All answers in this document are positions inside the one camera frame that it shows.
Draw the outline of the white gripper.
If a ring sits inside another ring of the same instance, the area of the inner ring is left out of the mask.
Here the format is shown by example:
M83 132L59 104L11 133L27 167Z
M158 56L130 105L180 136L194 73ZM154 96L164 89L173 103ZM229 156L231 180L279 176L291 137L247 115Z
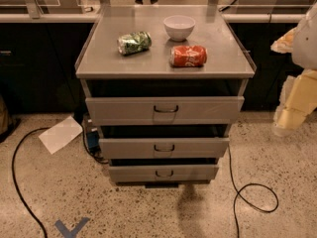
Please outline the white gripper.
M295 29L289 30L273 42L270 49L286 54L293 51ZM305 119L317 108L317 71L304 69L294 77L288 76L282 86L279 105L274 116L272 132L285 137L297 130Z

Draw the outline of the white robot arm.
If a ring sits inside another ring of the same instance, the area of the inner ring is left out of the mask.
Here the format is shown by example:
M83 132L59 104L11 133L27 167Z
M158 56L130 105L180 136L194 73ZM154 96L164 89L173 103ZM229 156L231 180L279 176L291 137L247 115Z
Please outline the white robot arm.
M273 116L273 133L284 137L297 130L317 108L317 4L270 48L281 54L291 53L292 61L303 68L300 75L286 78Z

